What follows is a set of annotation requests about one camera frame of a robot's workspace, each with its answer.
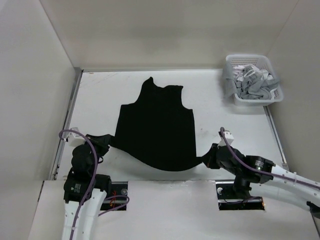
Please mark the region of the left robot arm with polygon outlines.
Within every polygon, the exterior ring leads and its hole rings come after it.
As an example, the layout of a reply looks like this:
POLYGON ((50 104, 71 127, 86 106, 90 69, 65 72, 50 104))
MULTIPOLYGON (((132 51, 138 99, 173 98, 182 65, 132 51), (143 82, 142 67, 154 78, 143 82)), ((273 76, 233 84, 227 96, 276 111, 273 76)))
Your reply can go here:
POLYGON ((63 186, 63 240, 91 240, 103 201, 112 195, 110 176, 98 174, 111 135, 83 135, 76 128, 63 138, 73 147, 71 169, 63 186))

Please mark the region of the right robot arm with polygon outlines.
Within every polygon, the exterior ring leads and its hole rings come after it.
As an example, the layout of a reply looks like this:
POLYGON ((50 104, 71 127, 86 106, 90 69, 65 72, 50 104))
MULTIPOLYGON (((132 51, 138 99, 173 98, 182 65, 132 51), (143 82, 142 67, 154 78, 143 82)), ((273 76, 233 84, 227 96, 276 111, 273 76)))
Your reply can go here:
POLYGON ((221 191, 224 199, 252 199, 251 184, 268 185, 278 189, 271 195, 280 196, 285 191, 296 195, 301 208, 306 207, 311 215, 320 218, 320 185, 311 180, 285 170, 271 160, 261 156, 243 155, 225 143, 212 144, 210 150, 200 158, 209 169, 224 169, 235 176, 232 185, 221 191))

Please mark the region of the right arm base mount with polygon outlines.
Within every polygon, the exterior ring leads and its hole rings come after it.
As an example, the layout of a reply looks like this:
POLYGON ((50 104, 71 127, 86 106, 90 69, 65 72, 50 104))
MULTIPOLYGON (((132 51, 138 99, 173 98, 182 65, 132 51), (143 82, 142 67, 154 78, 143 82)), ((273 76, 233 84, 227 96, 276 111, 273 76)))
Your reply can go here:
POLYGON ((264 211, 261 196, 238 194, 234 191, 233 181, 218 181, 215 184, 220 211, 264 211))

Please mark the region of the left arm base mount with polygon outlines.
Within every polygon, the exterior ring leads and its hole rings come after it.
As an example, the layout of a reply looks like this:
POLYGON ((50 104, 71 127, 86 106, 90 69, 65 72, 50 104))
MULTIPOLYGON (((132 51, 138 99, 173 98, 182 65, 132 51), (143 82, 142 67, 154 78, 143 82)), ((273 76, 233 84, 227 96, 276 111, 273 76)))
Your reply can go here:
POLYGON ((112 182, 110 191, 107 193, 106 199, 103 201, 100 210, 113 210, 126 203, 129 185, 127 181, 112 182))

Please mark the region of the black tank top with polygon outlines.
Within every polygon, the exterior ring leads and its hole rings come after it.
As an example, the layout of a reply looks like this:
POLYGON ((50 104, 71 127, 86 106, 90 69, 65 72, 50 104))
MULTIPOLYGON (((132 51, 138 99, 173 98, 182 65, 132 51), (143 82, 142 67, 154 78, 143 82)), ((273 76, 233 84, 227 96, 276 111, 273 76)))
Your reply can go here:
POLYGON ((110 145, 162 171, 182 172, 206 162, 207 155, 197 156, 194 113, 183 106, 182 90, 145 80, 137 100, 121 105, 110 145))

